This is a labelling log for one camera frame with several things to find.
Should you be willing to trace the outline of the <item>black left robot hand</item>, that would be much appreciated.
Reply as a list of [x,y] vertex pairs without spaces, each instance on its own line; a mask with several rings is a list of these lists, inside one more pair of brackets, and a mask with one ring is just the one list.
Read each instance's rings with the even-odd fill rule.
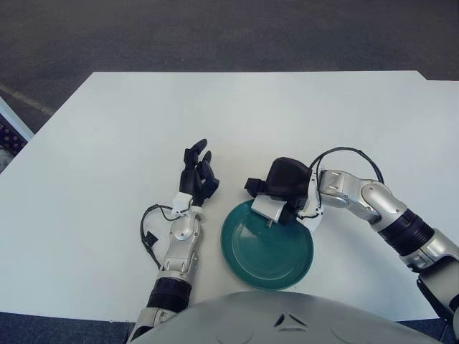
[[184,151],[184,170],[181,172],[179,191],[192,196],[193,206],[202,206],[219,187],[212,167],[212,152],[208,150],[202,159],[201,152],[207,147],[207,139],[201,139]]

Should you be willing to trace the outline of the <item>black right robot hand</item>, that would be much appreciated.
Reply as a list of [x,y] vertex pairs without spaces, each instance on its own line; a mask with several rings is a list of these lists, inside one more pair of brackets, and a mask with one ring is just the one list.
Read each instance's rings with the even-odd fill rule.
[[245,190],[255,200],[255,212],[288,225],[308,200],[311,169],[292,158],[276,158],[265,180],[248,178]]

